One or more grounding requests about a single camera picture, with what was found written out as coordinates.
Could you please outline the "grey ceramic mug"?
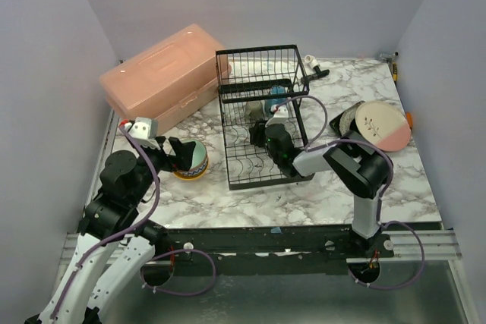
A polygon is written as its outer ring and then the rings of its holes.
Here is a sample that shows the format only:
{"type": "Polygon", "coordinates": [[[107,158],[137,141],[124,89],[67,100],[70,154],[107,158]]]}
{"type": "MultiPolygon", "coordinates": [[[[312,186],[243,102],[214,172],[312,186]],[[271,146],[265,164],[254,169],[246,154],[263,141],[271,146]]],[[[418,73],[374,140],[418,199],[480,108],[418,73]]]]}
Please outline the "grey ceramic mug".
{"type": "Polygon", "coordinates": [[[260,100],[246,102],[245,118],[249,121],[264,119],[263,104],[260,100]]]}

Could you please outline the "blue patterned bowl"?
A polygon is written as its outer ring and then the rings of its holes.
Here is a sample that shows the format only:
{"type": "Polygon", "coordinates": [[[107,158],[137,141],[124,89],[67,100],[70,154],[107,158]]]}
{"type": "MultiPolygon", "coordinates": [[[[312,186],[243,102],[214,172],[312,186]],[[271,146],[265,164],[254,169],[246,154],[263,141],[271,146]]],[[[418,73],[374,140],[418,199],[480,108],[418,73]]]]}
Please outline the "blue patterned bowl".
{"type": "Polygon", "coordinates": [[[202,176],[209,166],[209,159],[205,158],[199,165],[188,171],[174,171],[173,174],[182,180],[194,180],[202,176]]]}

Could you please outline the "blue floral mug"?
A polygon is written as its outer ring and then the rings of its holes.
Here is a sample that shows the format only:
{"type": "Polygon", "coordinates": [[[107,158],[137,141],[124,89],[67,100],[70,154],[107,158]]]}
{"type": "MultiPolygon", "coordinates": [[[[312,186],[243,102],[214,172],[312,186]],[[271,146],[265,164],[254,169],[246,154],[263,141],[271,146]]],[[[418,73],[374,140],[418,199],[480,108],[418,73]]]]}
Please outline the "blue floral mug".
{"type": "MultiPolygon", "coordinates": [[[[284,95],[284,94],[286,94],[286,89],[282,86],[272,86],[270,88],[269,94],[271,96],[284,95]]],[[[274,105],[279,105],[279,104],[285,102],[285,100],[286,100],[286,98],[266,99],[264,101],[264,111],[265,111],[266,116],[271,116],[273,114],[272,107],[274,105]]]]}

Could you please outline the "mint green bowl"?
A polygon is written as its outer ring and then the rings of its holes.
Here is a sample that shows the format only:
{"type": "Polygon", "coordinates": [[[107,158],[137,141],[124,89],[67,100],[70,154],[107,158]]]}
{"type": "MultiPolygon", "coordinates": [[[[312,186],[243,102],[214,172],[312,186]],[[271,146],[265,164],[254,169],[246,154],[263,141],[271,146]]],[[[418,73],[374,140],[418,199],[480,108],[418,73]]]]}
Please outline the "mint green bowl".
{"type": "Polygon", "coordinates": [[[205,160],[205,158],[208,158],[207,148],[201,141],[195,139],[188,139],[188,140],[184,140],[183,143],[194,144],[194,151],[192,153],[192,163],[190,169],[199,165],[203,160],[205,160]]]}

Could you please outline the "yellow bowl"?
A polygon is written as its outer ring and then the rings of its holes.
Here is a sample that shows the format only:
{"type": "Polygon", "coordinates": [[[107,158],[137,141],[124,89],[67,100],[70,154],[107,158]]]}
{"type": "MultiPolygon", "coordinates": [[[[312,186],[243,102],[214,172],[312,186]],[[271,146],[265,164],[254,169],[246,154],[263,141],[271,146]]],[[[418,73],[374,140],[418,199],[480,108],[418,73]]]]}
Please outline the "yellow bowl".
{"type": "Polygon", "coordinates": [[[173,174],[179,179],[185,181],[196,180],[204,175],[208,168],[208,165],[202,165],[198,168],[191,169],[190,171],[174,171],[173,174]]]}

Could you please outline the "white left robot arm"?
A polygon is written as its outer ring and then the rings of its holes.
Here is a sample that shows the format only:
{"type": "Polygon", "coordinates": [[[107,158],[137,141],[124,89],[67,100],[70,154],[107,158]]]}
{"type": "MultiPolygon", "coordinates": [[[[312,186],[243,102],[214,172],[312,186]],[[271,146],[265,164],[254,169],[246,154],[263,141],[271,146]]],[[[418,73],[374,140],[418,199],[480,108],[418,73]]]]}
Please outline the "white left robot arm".
{"type": "Polygon", "coordinates": [[[85,207],[78,225],[75,251],[52,299],[28,323],[100,323],[109,305],[144,263],[172,246],[167,230],[149,219],[136,220],[137,206],[150,187],[160,197],[158,174],[184,178],[203,174],[207,149],[198,140],[169,138],[172,153],[138,142],[138,153],[111,153],[100,173],[101,187],[85,207]]]}

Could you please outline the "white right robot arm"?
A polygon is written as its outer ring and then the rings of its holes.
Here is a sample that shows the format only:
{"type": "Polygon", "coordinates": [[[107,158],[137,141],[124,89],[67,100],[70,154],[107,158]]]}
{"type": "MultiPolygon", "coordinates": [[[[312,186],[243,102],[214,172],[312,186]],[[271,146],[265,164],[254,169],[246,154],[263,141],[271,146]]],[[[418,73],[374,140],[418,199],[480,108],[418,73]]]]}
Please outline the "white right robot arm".
{"type": "Polygon", "coordinates": [[[250,143],[265,148],[288,178],[335,172],[354,196],[354,235],[370,240],[381,230],[382,196],[393,179],[393,163],[382,150],[354,131],[310,149],[296,147],[281,123],[259,121],[249,131],[250,143]]]}

